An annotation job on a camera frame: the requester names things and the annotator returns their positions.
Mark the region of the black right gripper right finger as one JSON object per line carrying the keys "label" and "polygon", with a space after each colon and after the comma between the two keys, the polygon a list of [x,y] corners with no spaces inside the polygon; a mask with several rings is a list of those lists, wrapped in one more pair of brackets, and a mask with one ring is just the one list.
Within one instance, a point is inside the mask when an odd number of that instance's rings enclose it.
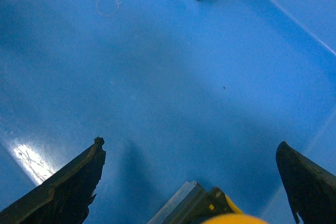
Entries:
{"label": "black right gripper right finger", "polygon": [[335,223],[335,175],[281,142],[276,163],[296,223]]}

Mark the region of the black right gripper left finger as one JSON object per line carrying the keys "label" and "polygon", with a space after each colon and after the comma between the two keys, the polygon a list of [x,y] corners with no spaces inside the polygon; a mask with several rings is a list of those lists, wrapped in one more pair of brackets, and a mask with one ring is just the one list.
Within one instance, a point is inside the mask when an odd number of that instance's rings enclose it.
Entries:
{"label": "black right gripper left finger", "polygon": [[84,223],[101,179],[104,139],[1,211],[1,223]]}

